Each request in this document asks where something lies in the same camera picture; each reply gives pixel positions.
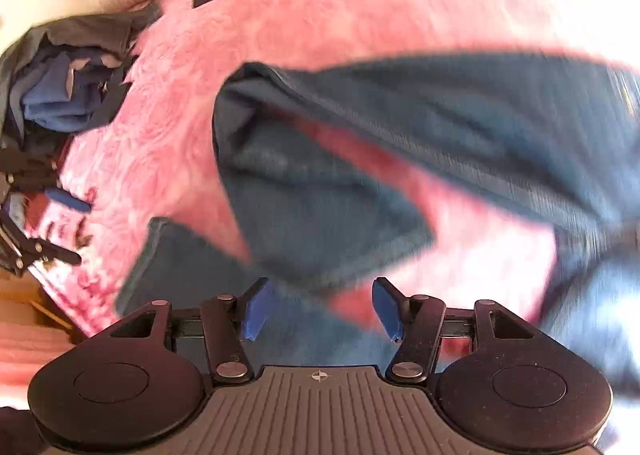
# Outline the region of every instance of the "pink fuzzy blanket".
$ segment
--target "pink fuzzy blanket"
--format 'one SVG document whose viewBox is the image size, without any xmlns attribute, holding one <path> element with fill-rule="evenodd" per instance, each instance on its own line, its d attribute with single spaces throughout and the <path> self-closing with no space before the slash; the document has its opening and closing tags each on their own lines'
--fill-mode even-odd
<svg viewBox="0 0 640 455">
<path fill-rule="evenodd" d="M 147 29 L 116 120 L 75 139 L 65 187 L 95 200 L 80 216 L 51 204 L 38 229 L 73 245 L 82 266 L 37 273 L 88 334 L 116 320 L 113 300 L 152 216 L 169 216 L 236 257 L 249 252 L 228 206 L 211 145 L 213 101 L 243 61 L 318 69 L 383 56 L 467 50 L 533 50 L 635 65 L 634 0 L 162 0 Z M 406 294 L 451 307 L 500 301 L 535 319 L 554 261 L 552 230 L 463 193 L 434 175 L 333 128 L 309 125 L 324 146 L 409 197 L 436 232 L 434 247 L 379 275 Z M 375 326 L 370 280 L 334 301 L 336 312 Z"/>
</svg>

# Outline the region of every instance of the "blue fabric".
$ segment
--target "blue fabric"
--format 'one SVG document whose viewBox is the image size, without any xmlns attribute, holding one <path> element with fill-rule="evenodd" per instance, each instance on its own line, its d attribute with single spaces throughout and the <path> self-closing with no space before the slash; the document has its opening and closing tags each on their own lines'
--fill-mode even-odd
<svg viewBox="0 0 640 455">
<path fill-rule="evenodd" d="M 153 299 L 174 308 L 197 307 L 217 294 L 240 295 L 260 271 L 241 265 L 206 239 L 166 218 L 149 222 L 148 237 L 116 301 L 127 314 Z M 274 284 L 269 313 L 255 342 L 243 344 L 254 369 L 261 365 L 377 365 L 382 371 L 398 346 L 327 311 L 315 299 Z"/>
<path fill-rule="evenodd" d="M 268 316 L 274 312 L 277 305 L 275 288 L 268 281 L 265 286 L 255 294 L 244 310 L 242 322 L 242 339 L 255 341 Z"/>
<path fill-rule="evenodd" d="M 377 281 L 373 282 L 371 300 L 389 338 L 393 341 L 401 340 L 404 337 L 404 326 L 400 320 L 398 304 Z"/>
<path fill-rule="evenodd" d="M 428 223 L 401 194 L 262 112 L 260 101 L 226 105 L 226 96 L 215 109 L 218 169 L 264 276 L 324 291 L 431 243 Z"/>
<path fill-rule="evenodd" d="M 31 75 L 37 77 L 46 71 L 35 85 L 22 95 L 24 118 L 41 127 L 57 132 L 80 132 L 87 129 L 89 122 L 102 107 L 102 87 L 113 75 L 113 69 L 102 64 L 104 52 L 99 48 L 65 48 L 50 57 L 36 55 L 35 60 L 43 61 L 34 67 Z M 84 68 L 73 72 L 74 81 L 71 95 L 66 91 L 66 79 L 73 60 L 88 58 Z"/>
<path fill-rule="evenodd" d="M 35 124 L 25 124 L 21 104 L 15 100 L 10 102 L 15 82 L 28 75 L 32 68 L 44 60 L 55 57 L 60 52 L 72 52 L 78 48 L 91 51 L 99 49 L 122 60 L 140 31 L 160 16 L 158 6 L 152 2 L 133 12 L 71 16 L 52 20 L 27 31 L 0 56 L 0 127 L 4 140 L 11 140 L 32 154 L 39 153 L 37 150 L 60 151 L 59 135 L 55 132 L 47 135 L 47 129 Z M 114 86 L 122 82 L 123 74 L 117 76 L 119 79 L 118 82 L 113 82 Z M 119 95 L 112 98 L 106 111 L 111 116 L 120 107 L 127 93 L 126 90 L 116 90 Z M 92 118 L 89 127 L 107 125 L 113 119 L 107 118 L 107 114 L 99 122 L 94 122 L 95 118 Z"/>
<path fill-rule="evenodd" d="M 500 207 L 592 231 L 640 220 L 639 81 L 606 64 L 521 53 L 417 56 L 317 73 L 247 63 L 216 99 L 214 149 L 241 227 L 255 218 L 264 226 L 256 213 L 271 201 L 252 210 L 241 188 L 274 171 L 283 177 L 268 162 L 272 154 L 289 175 L 314 166 L 296 161 L 311 147 L 301 132 L 278 124 L 295 114 L 348 128 Z M 345 215 L 342 226 L 359 217 Z M 249 241 L 257 235 L 243 231 Z"/>
<path fill-rule="evenodd" d="M 558 286 L 560 294 L 539 327 L 597 367 L 611 385 L 613 411 L 601 439 L 605 447 L 621 430 L 628 434 L 626 418 L 640 413 L 640 255 L 635 245 L 561 244 L 558 276 L 566 283 Z"/>
<path fill-rule="evenodd" d="M 67 102 L 66 78 L 69 73 L 71 60 L 66 52 L 47 61 L 47 71 L 40 81 L 22 97 L 25 106 L 31 104 Z"/>
<path fill-rule="evenodd" d="M 64 206 L 79 211 L 81 213 L 91 213 L 92 206 L 85 200 L 74 197 L 68 191 L 62 188 L 46 188 L 44 193 L 51 200 L 54 200 Z"/>
</svg>

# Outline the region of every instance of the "pile of clothes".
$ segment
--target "pile of clothes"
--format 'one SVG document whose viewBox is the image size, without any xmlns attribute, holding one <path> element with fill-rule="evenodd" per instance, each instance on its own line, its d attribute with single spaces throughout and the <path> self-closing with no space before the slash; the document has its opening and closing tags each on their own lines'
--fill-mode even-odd
<svg viewBox="0 0 640 455">
<path fill-rule="evenodd" d="M 133 43 L 159 16 L 149 4 L 30 29 L 0 57 L 4 146 L 55 155 L 69 134 L 109 124 L 130 87 L 124 80 Z"/>
</svg>

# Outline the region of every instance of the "bed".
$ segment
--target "bed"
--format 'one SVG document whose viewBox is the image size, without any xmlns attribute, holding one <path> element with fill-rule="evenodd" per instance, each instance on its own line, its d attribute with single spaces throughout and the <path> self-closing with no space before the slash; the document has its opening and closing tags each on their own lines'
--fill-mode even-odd
<svg viewBox="0 0 640 455">
<path fill-rule="evenodd" d="M 133 87 L 115 121 L 74 139 L 65 187 L 94 201 L 86 219 L 50 204 L 30 232 L 78 249 L 82 265 L 39 266 L 52 299 L 88 335 L 117 320 L 113 302 L 153 216 L 168 216 L 243 260 L 211 146 L 213 101 L 244 61 L 319 69 L 418 52 L 532 50 L 637 67 L 638 8 L 628 0 L 159 0 L 140 37 Z M 404 193 L 434 226 L 435 247 L 392 266 L 406 294 L 451 307 L 493 298 L 528 320 L 555 258 L 550 227 L 463 193 L 352 135 L 308 125 L 323 145 Z M 334 297 L 338 314 L 377 327 L 370 281 Z"/>
</svg>

